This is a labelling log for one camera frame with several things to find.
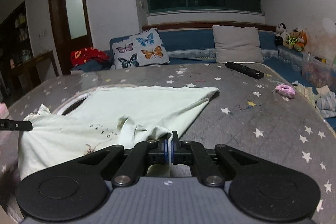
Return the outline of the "dark shelf cabinet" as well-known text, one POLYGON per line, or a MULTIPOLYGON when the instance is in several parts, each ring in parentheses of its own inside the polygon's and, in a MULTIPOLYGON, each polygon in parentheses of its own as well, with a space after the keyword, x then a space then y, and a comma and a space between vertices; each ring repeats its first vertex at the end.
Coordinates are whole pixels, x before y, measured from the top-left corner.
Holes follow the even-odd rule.
POLYGON ((1 77, 5 97, 16 92, 18 76, 12 70, 23 63, 23 52, 33 55, 27 25, 26 3, 22 2, 1 23, 1 77))

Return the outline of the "pink hair scrunchie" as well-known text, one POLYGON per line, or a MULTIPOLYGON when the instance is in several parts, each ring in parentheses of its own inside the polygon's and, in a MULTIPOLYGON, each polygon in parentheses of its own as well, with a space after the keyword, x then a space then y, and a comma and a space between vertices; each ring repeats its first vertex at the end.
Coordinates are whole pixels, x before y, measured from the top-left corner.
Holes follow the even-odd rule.
POLYGON ((295 97, 295 89, 286 84, 280 84, 275 87, 275 92, 286 97, 293 99, 295 97))

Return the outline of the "butterfly print pillow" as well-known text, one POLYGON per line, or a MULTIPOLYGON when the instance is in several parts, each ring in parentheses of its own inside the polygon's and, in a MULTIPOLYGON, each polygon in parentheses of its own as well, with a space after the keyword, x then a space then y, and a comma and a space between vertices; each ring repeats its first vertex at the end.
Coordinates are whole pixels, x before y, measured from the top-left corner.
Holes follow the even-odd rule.
POLYGON ((169 56, 156 28, 112 44, 115 69, 169 64, 169 56))

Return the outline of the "panda plush toy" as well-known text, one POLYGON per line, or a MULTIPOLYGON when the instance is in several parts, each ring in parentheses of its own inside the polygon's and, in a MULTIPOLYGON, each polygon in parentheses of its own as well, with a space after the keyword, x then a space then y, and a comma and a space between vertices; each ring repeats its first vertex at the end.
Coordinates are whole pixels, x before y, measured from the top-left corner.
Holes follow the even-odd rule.
POLYGON ((283 42, 286 41, 286 25, 281 22, 278 24, 278 26, 276 27, 276 36, 274 37, 274 44, 276 47, 278 46, 282 46, 283 42))

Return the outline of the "clear plastic storage box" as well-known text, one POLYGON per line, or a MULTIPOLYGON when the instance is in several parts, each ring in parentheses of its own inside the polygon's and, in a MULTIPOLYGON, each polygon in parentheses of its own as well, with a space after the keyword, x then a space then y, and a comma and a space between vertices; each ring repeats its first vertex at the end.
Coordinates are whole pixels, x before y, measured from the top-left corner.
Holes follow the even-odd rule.
POLYGON ((335 66, 324 64, 307 53, 302 54, 302 76, 316 88, 328 86, 335 92, 335 66))

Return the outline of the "round induction cooker plate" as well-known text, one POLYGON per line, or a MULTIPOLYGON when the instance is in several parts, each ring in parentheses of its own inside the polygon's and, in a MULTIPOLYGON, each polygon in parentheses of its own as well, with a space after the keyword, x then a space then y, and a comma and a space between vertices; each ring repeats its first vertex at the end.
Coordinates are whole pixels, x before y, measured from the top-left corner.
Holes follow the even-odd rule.
POLYGON ((79 107, 94 91, 94 89, 77 92, 74 96, 62 102, 53 112, 54 115, 67 115, 79 107))

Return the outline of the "grey star tablecloth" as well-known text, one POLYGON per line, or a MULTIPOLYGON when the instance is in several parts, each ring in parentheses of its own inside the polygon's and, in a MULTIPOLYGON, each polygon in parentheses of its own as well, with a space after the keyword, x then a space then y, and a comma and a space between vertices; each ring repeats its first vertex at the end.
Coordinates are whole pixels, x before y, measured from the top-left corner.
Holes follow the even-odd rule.
POLYGON ((335 223, 335 130, 297 93, 283 100, 274 88, 285 80, 264 64, 256 80, 223 64, 153 65, 57 77, 39 85, 9 108, 22 119, 41 104, 55 110, 72 96, 109 84, 136 86, 216 87, 219 94, 183 134, 206 147, 224 143, 263 159, 311 175, 321 188, 318 223, 335 223))

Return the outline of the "bear plush toy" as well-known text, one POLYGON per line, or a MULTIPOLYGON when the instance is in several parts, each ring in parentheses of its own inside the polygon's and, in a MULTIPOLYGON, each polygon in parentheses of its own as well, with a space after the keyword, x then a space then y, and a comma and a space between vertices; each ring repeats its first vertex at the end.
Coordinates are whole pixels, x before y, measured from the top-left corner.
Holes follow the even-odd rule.
POLYGON ((286 36, 286 47, 290 50, 295 50, 297 52, 302 51, 302 43, 299 41, 300 32, 298 29, 292 30, 287 36, 286 36))

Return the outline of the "red patterned blanket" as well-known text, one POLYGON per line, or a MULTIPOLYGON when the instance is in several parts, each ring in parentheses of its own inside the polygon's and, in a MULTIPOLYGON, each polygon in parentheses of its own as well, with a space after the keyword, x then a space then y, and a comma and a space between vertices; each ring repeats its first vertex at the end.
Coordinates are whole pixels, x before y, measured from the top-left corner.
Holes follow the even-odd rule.
POLYGON ((71 52, 70 59, 72 66, 76 67, 92 60, 97 61, 99 63, 105 63, 109 61, 109 55, 96 48, 89 47, 71 52))

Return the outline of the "pale green garment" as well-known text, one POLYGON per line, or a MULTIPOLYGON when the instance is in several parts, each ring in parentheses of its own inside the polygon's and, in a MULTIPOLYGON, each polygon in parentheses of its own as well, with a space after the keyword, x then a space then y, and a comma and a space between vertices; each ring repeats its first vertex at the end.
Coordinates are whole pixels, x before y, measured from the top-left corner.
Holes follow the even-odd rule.
POLYGON ((111 145, 125 149, 176 131, 182 136, 218 88, 161 86, 97 88, 67 115, 41 105, 26 116, 32 131, 19 137, 21 179, 111 145))

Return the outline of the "blue sofa bench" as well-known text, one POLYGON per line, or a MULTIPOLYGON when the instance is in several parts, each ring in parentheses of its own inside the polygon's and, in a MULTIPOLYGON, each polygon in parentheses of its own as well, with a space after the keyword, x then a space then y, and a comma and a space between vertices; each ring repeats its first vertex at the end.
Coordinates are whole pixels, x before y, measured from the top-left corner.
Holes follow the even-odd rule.
MULTIPOLYGON (((192 64, 192 63, 214 63, 215 41, 211 29, 190 29, 190 30, 173 30, 159 31, 163 45, 169 54, 170 64, 192 64)), ((316 92, 315 84, 310 83, 301 74, 301 57, 299 52, 290 52, 284 47, 276 47, 273 32, 260 31, 260 48, 262 50, 264 64, 271 67, 289 82, 297 80, 299 83, 312 87, 316 92)), ((114 57, 112 46, 128 36, 112 38, 109 42, 109 49, 105 52, 109 56, 108 61, 98 61, 90 59, 84 62, 76 62, 71 69, 72 72, 83 71, 103 71, 114 69, 117 60, 114 57)))

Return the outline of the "black remote control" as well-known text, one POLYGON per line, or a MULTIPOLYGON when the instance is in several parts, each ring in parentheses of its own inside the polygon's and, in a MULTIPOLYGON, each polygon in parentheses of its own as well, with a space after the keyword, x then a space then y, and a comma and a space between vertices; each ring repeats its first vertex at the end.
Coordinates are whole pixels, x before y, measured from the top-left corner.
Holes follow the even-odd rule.
POLYGON ((261 71, 257 71, 256 69, 252 69, 250 67, 235 62, 226 62, 225 67, 257 80, 262 79, 264 77, 264 73, 262 73, 261 71))

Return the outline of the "grey cushion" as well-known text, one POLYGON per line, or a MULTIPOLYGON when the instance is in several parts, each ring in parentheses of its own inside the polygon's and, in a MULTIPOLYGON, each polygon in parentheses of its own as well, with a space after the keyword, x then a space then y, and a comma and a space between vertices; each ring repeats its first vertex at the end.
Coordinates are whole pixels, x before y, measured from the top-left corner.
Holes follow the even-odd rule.
POLYGON ((257 28, 214 25, 213 35, 217 62, 263 62, 257 28))

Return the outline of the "wooden door with glass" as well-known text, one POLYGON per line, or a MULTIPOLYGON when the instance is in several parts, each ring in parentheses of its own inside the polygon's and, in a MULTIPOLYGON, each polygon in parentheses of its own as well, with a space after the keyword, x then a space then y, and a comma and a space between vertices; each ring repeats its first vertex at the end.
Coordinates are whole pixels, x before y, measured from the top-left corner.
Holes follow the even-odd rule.
POLYGON ((49 11, 60 68, 68 75, 71 53, 93 46, 86 0, 49 0, 49 11))

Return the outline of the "orange fox plush toy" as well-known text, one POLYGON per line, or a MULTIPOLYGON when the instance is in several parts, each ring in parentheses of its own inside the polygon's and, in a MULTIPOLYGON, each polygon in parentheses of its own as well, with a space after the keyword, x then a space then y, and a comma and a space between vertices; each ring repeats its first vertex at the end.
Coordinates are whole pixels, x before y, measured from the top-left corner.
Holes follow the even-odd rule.
POLYGON ((299 33, 298 40, 299 40, 299 47, 301 48, 302 51, 304 51, 305 46, 307 45, 307 34, 304 30, 302 30, 299 33))

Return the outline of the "pile of clothes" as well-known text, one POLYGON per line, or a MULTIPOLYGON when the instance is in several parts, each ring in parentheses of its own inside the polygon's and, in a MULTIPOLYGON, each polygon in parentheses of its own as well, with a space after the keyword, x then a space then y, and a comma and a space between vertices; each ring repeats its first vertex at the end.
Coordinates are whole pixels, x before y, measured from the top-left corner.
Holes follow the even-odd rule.
POLYGON ((329 87, 317 88, 317 94, 312 87, 305 87, 299 82, 291 83, 316 109, 319 110, 323 118, 335 118, 335 92, 329 87))

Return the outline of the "dark wooden side table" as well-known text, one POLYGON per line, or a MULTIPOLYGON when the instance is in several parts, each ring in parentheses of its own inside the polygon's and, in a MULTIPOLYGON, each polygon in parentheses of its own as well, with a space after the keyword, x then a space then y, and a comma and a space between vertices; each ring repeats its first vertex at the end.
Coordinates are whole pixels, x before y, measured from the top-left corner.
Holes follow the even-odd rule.
POLYGON ((54 74, 56 77, 59 77, 59 72, 56 66, 56 61, 54 58, 53 50, 42 53, 36 57, 29 59, 21 63, 20 65, 15 66, 11 69, 11 79, 13 80, 13 92, 18 93, 20 96, 23 96, 33 90, 35 87, 40 85, 41 79, 36 73, 35 76, 31 77, 31 71, 37 71, 37 65, 42 63, 43 61, 49 60, 54 69, 54 74), (23 87, 19 77, 23 76, 26 80, 26 87, 23 87))

